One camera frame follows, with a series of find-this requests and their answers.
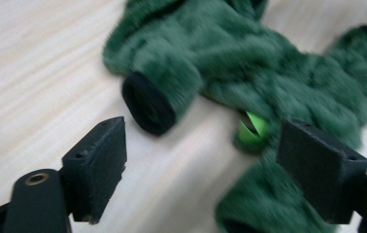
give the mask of wood grain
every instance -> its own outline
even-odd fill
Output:
[[[125,1],[0,0],[0,205],[17,178],[59,169],[61,156],[99,121],[125,116],[128,162],[98,225],[74,232],[217,233],[213,208],[258,159],[231,144],[238,116],[198,97],[171,132],[139,129],[120,96],[121,77],[101,51]],[[274,0],[263,23],[300,50],[323,51],[367,23],[367,1]],[[367,156],[367,128],[363,133]],[[341,232],[355,232],[359,217]]]

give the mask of green fuzzy fabric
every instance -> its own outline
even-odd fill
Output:
[[[222,232],[332,232],[275,163],[275,150],[284,117],[360,146],[367,123],[367,26],[349,30],[324,55],[302,53],[259,23],[265,6],[130,0],[104,48],[104,64],[126,77],[125,102],[150,133],[178,123],[198,93],[271,123],[263,158],[217,205]]]

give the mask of light wood surface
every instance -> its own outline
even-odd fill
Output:
[[[13,183],[60,158],[96,123],[124,116],[128,162],[101,222],[74,232],[217,233],[213,208],[258,159],[231,144],[237,114],[203,97],[161,138],[143,132],[101,62],[124,1],[0,0],[0,205]],[[323,51],[367,23],[364,0],[271,1],[263,23],[300,50]],[[367,156],[367,128],[364,131]],[[355,232],[359,217],[341,232]]]

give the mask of green plush toy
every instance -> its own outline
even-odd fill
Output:
[[[245,125],[237,134],[243,150],[261,149],[259,136],[267,140],[261,161],[217,205],[222,232],[332,232],[276,164],[277,139],[282,119],[293,117],[353,149],[360,145],[367,26],[348,31],[325,55],[302,53],[259,23],[266,3],[129,0],[104,63],[126,77],[122,96],[154,135],[177,124],[198,93],[259,121],[249,136]]]

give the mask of screw hole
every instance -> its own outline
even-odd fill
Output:
[[[26,179],[25,183],[26,185],[32,186],[45,182],[49,177],[50,175],[48,173],[38,173]]]

